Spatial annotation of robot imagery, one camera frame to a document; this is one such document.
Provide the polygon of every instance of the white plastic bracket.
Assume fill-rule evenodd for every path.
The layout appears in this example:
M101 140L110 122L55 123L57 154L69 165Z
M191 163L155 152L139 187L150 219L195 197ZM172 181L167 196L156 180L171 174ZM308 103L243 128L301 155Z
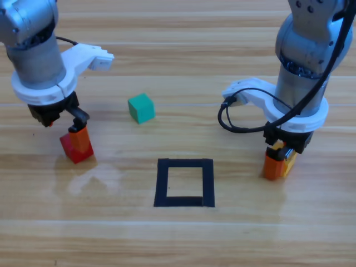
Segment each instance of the white plastic bracket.
M240 89L244 88L258 88L275 95L276 86L272 83L263 81L259 78L249 78L245 80L233 82L225 91L223 91L223 98L233 95ZM274 122L283 117L284 114L280 112L274 105L274 99L268 94L257 90L245 90L240 92L243 97L244 104L252 102L255 106L263 110L264 116L269 122ZM320 104L319 111L310 117L294 117L286 123L282 124L281 129L287 132L306 133L317 130L322 127L327 119L329 112L329 104L325 97L323 97Z
M115 57L99 46L79 43L64 51L62 58L67 73L59 84L43 90L27 88L21 84L18 74L15 72L12 75L15 95L23 102L35 106L57 103L75 90L77 77L86 69L109 71Z

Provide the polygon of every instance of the black square outline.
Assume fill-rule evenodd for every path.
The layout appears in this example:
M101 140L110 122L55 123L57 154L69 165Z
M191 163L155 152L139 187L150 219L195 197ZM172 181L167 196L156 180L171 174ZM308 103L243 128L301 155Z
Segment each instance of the black square outline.
M202 168L201 196L168 196L170 167ZM215 207L214 162L211 159L158 159L154 207Z

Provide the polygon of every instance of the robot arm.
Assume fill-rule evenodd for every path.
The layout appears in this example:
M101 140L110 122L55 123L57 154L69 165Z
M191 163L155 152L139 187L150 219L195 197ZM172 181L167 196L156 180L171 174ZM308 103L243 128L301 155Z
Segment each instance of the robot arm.
M329 111L324 92L331 73L350 49L356 12L355 0L288 2L291 14L280 27L275 45L280 61L277 84L258 78L233 82L222 93L225 101L218 115L220 125L226 130L264 131L267 144L275 147L278 141L283 143L283 148L277 146L277 152L267 149L266 156L273 158L266 162L279 164L269 172L269 179L276 178L279 173L276 169L283 169L281 162L293 155L290 151L301 154L313 132L324 124ZM231 122L229 127L222 122L222 110L228 110L232 103L248 102L264 111L268 120L265 126L248 129L233 126Z
M89 116L78 109L77 76L88 68L108 71L114 59L101 47L87 44L61 53L54 34L56 2L0 0L0 42L14 66L14 92L45 127L64 110L87 120Z

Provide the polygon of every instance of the wooden table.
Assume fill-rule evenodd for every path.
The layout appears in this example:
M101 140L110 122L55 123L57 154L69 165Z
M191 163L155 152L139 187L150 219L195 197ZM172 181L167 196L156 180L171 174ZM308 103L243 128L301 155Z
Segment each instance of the wooden table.
M330 113L285 181L260 177L262 133L217 122L221 92L276 82L287 0L61 0L56 35L102 46L110 72L78 81L95 158L73 165L53 127L11 88L0 49L0 266L356 266L356 49L334 72ZM61 49L70 44L60 42ZM147 93L143 125L127 100ZM260 126L253 106L234 123ZM214 160L216 208L154 208L157 160ZM201 195L201 170L170 172L169 195Z

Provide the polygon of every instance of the green cube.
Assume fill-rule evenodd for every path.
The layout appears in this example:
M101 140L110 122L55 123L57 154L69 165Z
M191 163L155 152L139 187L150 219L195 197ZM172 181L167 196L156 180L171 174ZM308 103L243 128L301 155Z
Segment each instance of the green cube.
M128 109L132 118L138 124L142 124L155 117L155 105L145 93L130 98L128 100Z

